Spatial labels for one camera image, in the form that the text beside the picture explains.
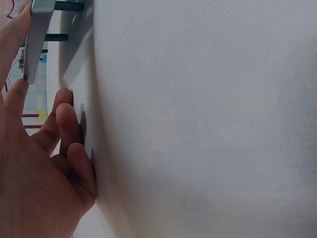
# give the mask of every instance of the yellow mark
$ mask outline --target yellow mark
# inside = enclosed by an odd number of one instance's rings
[[[46,119],[48,118],[48,113],[44,110],[44,109],[38,109],[38,121],[39,123],[43,123],[46,121]]]

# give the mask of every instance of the magenta line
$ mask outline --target magenta line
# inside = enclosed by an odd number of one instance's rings
[[[42,125],[25,125],[25,129],[40,129]]]
[[[10,16],[11,15],[11,13],[13,12],[13,10],[14,10],[14,0],[12,0],[12,9],[11,9],[11,12],[8,14],[8,18],[11,18],[11,19],[13,19],[13,17],[12,16]]]
[[[22,114],[22,118],[38,118],[39,114]]]

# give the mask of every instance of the metal clamp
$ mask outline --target metal clamp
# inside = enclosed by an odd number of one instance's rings
[[[67,34],[47,34],[54,10],[81,12],[84,6],[83,3],[69,1],[33,0],[32,23],[26,39],[24,56],[24,78],[29,84],[35,83],[44,42],[68,40]]]

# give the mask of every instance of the screw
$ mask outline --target screw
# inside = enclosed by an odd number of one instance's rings
[[[68,35],[67,34],[46,34],[45,41],[47,42],[68,41]]]
[[[82,12],[85,8],[85,5],[80,2],[72,1],[56,1],[55,10],[57,11],[73,11],[73,12]]]

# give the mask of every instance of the white fabric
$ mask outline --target white fabric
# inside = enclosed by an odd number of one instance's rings
[[[317,236],[316,13],[314,0],[95,0],[110,237]]]

